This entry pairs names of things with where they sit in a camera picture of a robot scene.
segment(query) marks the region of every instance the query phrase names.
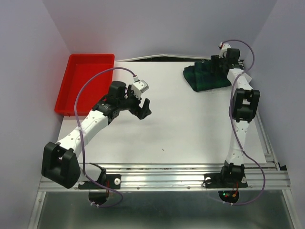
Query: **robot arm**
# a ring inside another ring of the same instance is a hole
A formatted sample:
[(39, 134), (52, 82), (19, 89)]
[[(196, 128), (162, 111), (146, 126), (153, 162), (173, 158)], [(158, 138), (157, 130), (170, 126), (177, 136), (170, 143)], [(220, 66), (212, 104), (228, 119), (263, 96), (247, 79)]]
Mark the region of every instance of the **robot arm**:
[[(249, 124), (256, 115), (260, 92), (249, 85), (251, 81), (249, 75), (243, 73), (239, 76), (243, 72), (239, 65), (239, 49), (231, 48), (228, 43), (221, 43), (219, 48), (221, 49), (219, 55), (211, 56), (211, 72), (213, 74), (227, 75), (227, 79), (232, 85), (238, 77), (233, 88), (230, 115), (232, 116), (236, 134), (243, 147)], [(206, 176), (211, 179), (205, 183), (206, 188), (233, 188), (236, 183), (239, 184), (239, 187), (247, 187), (244, 174), (244, 154), (233, 131), (229, 152), (221, 173), (206, 174)]]
[[(144, 119), (151, 114), (148, 99), (145, 99), (142, 108), (139, 106), (141, 95), (148, 90), (148, 84), (145, 81), (138, 80), (137, 77), (134, 80), (135, 82), (128, 88), (123, 82), (113, 81), (108, 94), (92, 108), (88, 116), (82, 121), (81, 131), (83, 132), (85, 145), (98, 132), (108, 126), (119, 115), (120, 111), (128, 110), (139, 119)], [(77, 127), (57, 143), (49, 142), (45, 146), (42, 175), (66, 188), (71, 188), (79, 181), (81, 176), (81, 169), (77, 160), (80, 153), (81, 138), (80, 130)]]

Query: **gray wall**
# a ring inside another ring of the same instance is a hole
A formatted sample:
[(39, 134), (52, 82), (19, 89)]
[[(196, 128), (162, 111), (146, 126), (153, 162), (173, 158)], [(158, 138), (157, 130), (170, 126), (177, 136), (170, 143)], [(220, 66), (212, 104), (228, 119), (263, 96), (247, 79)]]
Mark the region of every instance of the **gray wall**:
[[(72, 53), (209, 57), (229, 38), (253, 43), (276, 0), (43, 0)], [(242, 54), (247, 49), (242, 47)]]
[(61, 124), (53, 109), (70, 54), (40, 0), (1, 1), (0, 41), (0, 227), (24, 229), (43, 147)]
[(305, 2), (278, 0), (254, 42), (252, 86), (261, 91), (259, 111), (305, 227)]

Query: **green cloth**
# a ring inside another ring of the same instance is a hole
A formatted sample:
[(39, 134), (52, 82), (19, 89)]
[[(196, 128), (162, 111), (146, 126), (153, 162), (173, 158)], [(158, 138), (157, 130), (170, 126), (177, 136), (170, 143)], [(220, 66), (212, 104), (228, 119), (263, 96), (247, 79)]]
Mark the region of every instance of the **green cloth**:
[(196, 92), (231, 86), (224, 74), (211, 74), (211, 61), (196, 62), (194, 66), (184, 68), (183, 75)]

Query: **red tray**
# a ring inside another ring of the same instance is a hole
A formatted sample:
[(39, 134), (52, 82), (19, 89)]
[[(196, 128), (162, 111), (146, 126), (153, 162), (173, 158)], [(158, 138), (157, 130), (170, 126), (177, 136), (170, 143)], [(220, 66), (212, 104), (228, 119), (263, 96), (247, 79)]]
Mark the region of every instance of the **red tray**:
[[(61, 83), (55, 111), (61, 115), (74, 116), (74, 103), (81, 87), (94, 75), (114, 64), (113, 54), (73, 54), (69, 57)], [(83, 90), (78, 101), (79, 115), (87, 115), (92, 107), (108, 93), (112, 82), (112, 71), (104, 73)]]

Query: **white table surface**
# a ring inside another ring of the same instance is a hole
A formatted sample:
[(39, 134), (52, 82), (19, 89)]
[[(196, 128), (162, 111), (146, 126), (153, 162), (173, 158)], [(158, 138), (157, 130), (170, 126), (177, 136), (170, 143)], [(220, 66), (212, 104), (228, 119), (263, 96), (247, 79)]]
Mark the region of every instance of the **white table surface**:
[[(131, 69), (149, 84), (143, 96), (150, 99), (152, 114), (139, 120), (128, 111), (121, 112), (86, 146), (86, 162), (222, 164), (232, 131), (228, 116), (231, 87), (194, 92), (183, 77), (189, 65), (193, 62), (116, 62), (115, 66)], [(132, 75), (116, 70), (113, 80), (129, 84)], [(76, 125), (74, 117), (64, 117), (59, 139)], [(265, 147), (253, 121), (245, 150), (259, 163), (266, 163)]]

